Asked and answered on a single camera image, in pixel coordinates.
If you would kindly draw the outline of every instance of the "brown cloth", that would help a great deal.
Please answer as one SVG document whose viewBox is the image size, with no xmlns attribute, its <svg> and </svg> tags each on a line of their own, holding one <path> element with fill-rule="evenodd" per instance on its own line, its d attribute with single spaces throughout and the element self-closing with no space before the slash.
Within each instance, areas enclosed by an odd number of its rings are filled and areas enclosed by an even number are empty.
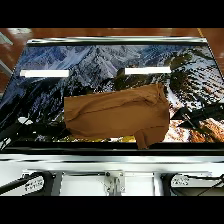
<svg viewBox="0 0 224 224">
<path fill-rule="evenodd" d="M 75 138 L 134 135 L 138 148 L 163 141 L 169 129 L 169 104 L 162 84 L 64 98 L 66 128 Z"/>
</svg>

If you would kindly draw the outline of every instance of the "folded brown shirt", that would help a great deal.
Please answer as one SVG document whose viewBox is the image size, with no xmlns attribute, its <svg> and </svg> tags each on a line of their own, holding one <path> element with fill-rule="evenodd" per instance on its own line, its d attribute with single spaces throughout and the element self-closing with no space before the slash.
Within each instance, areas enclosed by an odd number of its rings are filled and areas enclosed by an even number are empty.
<svg viewBox="0 0 224 224">
<path fill-rule="evenodd" d="M 64 98 L 66 128 L 75 138 L 134 135 L 138 148 L 163 141 L 169 104 L 162 84 Z"/>
</svg>

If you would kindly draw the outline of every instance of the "mountain image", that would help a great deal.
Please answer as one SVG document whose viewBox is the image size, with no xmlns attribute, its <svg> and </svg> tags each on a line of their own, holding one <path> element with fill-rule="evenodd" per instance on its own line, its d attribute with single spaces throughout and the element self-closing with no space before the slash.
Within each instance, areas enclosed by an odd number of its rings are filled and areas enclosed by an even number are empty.
<svg viewBox="0 0 224 224">
<path fill-rule="evenodd" d="M 125 75 L 127 67 L 169 66 L 169 74 Z M 21 70 L 70 70 L 67 78 L 25 78 Z M 64 97 L 119 91 L 150 83 L 163 83 L 170 103 L 170 116 L 183 106 L 189 110 L 214 103 L 224 97 L 223 77 L 207 46 L 181 45 L 94 45 L 26 47 L 21 54 L 0 103 L 0 129 L 30 117 L 33 122 L 51 124 L 64 121 Z M 223 120 L 202 126 L 222 135 Z M 182 121 L 170 122 L 165 142 L 205 142 L 199 133 L 178 128 Z M 35 141 L 51 141 L 37 136 Z M 67 136 L 59 141 L 88 141 Z M 133 142 L 133 136 L 95 141 Z"/>
</svg>

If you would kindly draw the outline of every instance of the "wooden floor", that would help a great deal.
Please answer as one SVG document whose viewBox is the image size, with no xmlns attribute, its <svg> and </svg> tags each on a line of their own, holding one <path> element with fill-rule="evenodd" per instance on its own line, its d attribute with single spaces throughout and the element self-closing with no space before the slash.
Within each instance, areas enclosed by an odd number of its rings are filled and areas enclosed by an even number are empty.
<svg viewBox="0 0 224 224">
<path fill-rule="evenodd" d="M 224 28 L 30 28 L 29 33 L 14 33 L 8 28 L 0 28 L 13 45 L 0 44 L 0 60 L 11 70 L 26 45 L 27 40 L 50 37 L 76 36 L 192 36 L 206 37 L 220 69 L 224 73 Z M 9 78 L 0 71 L 0 93 Z"/>
</svg>

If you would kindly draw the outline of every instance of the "monitor screen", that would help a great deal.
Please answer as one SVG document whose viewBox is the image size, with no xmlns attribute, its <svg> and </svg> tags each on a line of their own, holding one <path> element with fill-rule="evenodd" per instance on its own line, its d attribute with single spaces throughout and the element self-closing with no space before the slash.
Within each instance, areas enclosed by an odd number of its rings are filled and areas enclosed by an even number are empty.
<svg viewBox="0 0 224 224">
<path fill-rule="evenodd" d="M 144 68 L 153 67 L 157 70 L 144 72 Z M 122 69 L 127 72 L 121 75 Z M 24 71 L 34 70 L 33 76 L 24 75 Z M 60 72 L 55 77 L 42 76 L 44 73 L 38 77 L 38 70 L 69 72 L 64 72 L 62 77 Z M 16 121 L 22 123 L 26 118 L 31 123 L 62 123 L 64 97 L 67 96 L 119 91 L 158 82 L 165 85 L 171 118 L 183 107 L 192 113 L 207 115 L 210 112 L 207 107 L 224 96 L 223 77 L 207 45 L 26 46 L 0 104 L 0 129 L 4 130 Z M 179 127 L 182 123 L 183 120 L 170 121 L 164 142 L 224 141 L 224 115 L 201 116 L 197 123 L 204 133 L 187 127 L 186 122 L 186 127 L 185 124 Z M 33 134 L 29 138 L 21 136 L 20 140 L 135 142 L 134 136 L 95 140 L 63 136 L 55 140 L 52 136 L 35 135 L 35 131 Z"/>
</svg>

